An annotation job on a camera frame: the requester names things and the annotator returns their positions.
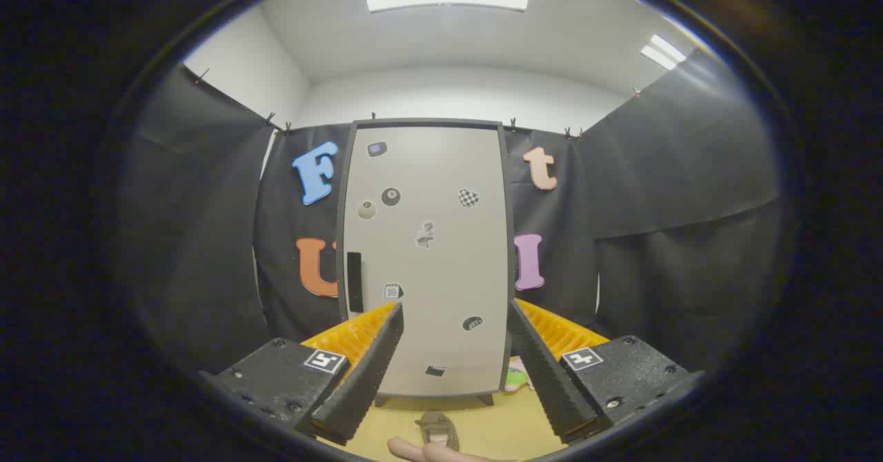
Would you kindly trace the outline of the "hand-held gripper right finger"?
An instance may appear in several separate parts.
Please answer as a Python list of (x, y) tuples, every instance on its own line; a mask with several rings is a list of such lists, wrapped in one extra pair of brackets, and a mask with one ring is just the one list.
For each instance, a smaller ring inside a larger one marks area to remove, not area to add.
[(555, 436), (574, 444), (679, 403), (704, 379), (633, 335), (605, 337), (532, 303), (508, 304), (507, 331)]

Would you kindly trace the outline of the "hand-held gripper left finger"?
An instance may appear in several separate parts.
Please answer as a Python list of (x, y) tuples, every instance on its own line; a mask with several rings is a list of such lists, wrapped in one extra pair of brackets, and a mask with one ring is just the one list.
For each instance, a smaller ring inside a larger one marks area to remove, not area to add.
[(201, 377), (249, 424), (344, 445), (377, 396), (403, 332), (401, 304), (388, 303), (302, 343), (275, 337)]

